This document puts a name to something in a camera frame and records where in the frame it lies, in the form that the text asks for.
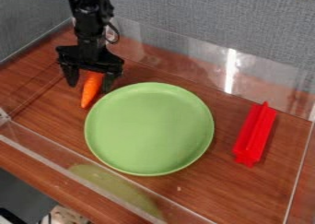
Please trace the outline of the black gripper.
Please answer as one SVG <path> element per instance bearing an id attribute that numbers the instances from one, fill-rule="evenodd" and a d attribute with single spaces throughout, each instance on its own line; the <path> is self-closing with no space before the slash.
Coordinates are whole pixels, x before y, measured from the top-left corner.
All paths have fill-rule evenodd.
<path id="1" fill-rule="evenodd" d="M 102 94 L 108 93 L 114 80 L 121 75 L 124 60 L 112 54 L 105 47 L 96 48 L 77 45 L 57 46 L 57 62 L 60 64 L 66 83 L 74 87 L 78 81 L 78 70 L 88 70 L 102 75 Z"/>

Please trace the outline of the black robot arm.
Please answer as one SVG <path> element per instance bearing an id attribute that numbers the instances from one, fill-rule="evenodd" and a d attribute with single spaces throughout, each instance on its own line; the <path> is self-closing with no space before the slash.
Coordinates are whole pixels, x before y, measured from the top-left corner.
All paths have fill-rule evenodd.
<path id="1" fill-rule="evenodd" d="M 74 87 L 80 70 L 101 74 L 101 89 L 106 93 L 114 80 L 121 76 L 124 60 L 112 54 L 105 44 L 114 44 L 118 39 L 105 38 L 105 28 L 118 34 L 110 23 L 113 6 L 109 0 L 68 0 L 73 18 L 73 33 L 77 44 L 57 46 L 57 62 L 68 85 Z"/>

